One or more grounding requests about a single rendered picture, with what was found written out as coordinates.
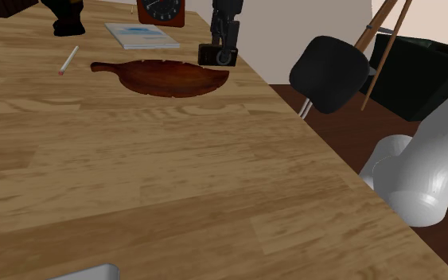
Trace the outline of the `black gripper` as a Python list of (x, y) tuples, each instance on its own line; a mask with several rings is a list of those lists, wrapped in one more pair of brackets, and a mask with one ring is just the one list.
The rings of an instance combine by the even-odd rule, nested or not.
[(240, 29), (240, 22), (233, 21), (237, 14), (242, 12), (243, 0), (212, 0), (212, 20), (210, 32), (212, 45), (220, 45), (223, 40), (223, 21), (229, 21), (224, 25), (224, 47), (235, 49)]

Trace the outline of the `red clock with black face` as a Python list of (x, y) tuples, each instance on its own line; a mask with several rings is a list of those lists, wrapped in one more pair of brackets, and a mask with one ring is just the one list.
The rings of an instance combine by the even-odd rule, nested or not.
[(169, 27), (185, 26), (185, 0), (136, 0), (142, 24)]

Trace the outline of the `brown leaf-shaped wooden tray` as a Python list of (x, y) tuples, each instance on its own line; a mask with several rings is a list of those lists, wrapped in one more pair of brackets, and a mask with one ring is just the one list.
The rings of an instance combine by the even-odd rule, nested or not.
[(127, 89), (144, 95), (189, 98), (223, 86), (229, 71), (203, 68), (174, 60), (133, 60), (126, 63), (93, 62), (93, 72), (112, 72)]

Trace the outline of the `white and blue book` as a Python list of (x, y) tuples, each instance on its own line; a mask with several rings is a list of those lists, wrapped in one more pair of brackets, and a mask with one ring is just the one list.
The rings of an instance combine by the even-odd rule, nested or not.
[(155, 25), (105, 23), (104, 26), (124, 49), (171, 49), (180, 44)]

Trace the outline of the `black chair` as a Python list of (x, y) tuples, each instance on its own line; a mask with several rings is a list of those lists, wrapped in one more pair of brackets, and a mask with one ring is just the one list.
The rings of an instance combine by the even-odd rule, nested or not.
[(315, 37), (290, 70), (290, 86), (306, 97), (301, 118), (314, 107), (331, 114), (343, 107), (364, 85), (370, 73), (367, 57), (335, 37)]

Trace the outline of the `light wooden table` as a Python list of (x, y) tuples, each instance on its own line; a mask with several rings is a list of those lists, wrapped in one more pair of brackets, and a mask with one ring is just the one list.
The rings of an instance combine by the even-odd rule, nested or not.
[[(0, 280), (102, 263), (123, 280), (448, 280), (448, 266), (243, 60), (188, 99), (127, 90), (92, 62), (195, 62), (128, 52), (126, 5), (87, 0), (82, 37), (36, 5), (0, 18)], [(59, 76), (71, 51), (79, 50)]]

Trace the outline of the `white pen with red tip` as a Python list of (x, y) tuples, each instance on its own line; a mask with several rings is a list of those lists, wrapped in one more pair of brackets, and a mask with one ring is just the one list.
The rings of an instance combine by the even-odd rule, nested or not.
[(60, 70), (59, 70), (59, 72), (58, 72), (58, 75), (59, 75), (59, 76), (64, 75), (64, 73), (65, 73), (67, 67), (70, 65), (72, 59), (74, 58), (74, 56), (75, 56), (76, 53), (78, 52), (79, 48), (80, 48), (79, 45), (77, 45), (77, 46), (71, 51), (71, 53), (70, 53), (70, 55), (68, 56), (68, 58), (66, 59), (66, 61), (65, 61), (65, 62), (63, 63), (63, 65), (60, 67)]

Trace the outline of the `wooden tripod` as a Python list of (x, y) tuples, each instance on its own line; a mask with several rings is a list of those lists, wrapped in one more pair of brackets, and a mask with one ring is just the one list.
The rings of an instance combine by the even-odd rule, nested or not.
[[(369, 23), (370, 28), (368, 28), (368, 27), (365, 28), (364, 32), (361, 34), (361, 36), (357, 40), (356, 44), (354, 45), (354, 47), (356, 49), (363, 52), (368, 47), (369, 43), (372, 41), (372, 39), (376, 35), (376, 32), (382, 26), (385, 19), (391, 13), (392, 9), (394, 8), (394, 6), (397, 2), (398, 2), (398, 0), (385, 0), (383, 2), (381, 7), (378, 9), (376, 15), (373, 17), (373, 19)], [(365, 96), (364, 102), (361, 106), (361, 110), (364, 110), (366, 107), (369, 97), (372, 94), (372, 90), (375, 87), (376, 81), (380, 75), (380, 72), (381, 72), (384, 64), (385, 64), (388, 54), (391, 51), (392, 45), (397, 37), (397, 34), (399, 32), (401, 25), (403, 24), (403, 20), (404, 20), (405, 16), (407, 15), (407, 11), (409, 10), (411, 3), (412, 3), (412, 0), (405, 0), (403, 8), (401, 9), (398, 20), (397, 20), (394, 30), (392, 32), (392, 35), (391, 35), (391, 37), (387, 43), (387, 46), (384, 50), (384, 54), (380, 59), (378, 68), (376, 70), (376, 74), (372, 78), (372, 82), (370, 83), (370, 86), (366, 92), (366, 96)]]

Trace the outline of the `dark green cabinet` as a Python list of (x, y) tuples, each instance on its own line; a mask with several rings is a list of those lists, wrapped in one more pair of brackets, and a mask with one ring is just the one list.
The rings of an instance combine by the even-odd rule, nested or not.
[(370, 99), (408, 122), (424, 120), (448, 99), (448, 45), (398, 36)]

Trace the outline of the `dark brown box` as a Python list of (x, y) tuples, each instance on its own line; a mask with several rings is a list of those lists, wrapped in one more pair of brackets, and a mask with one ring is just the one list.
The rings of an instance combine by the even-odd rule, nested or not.
[(37, 3), (39, 0), (0, 0), (0, 18), (9, 18)]

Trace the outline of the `grey flat object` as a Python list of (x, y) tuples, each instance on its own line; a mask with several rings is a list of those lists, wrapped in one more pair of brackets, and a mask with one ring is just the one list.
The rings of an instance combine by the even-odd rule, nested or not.
[(116, 265), (104, 263), (84, 270), (49, 278), (48, 280), (120, 280), (120, 273)]

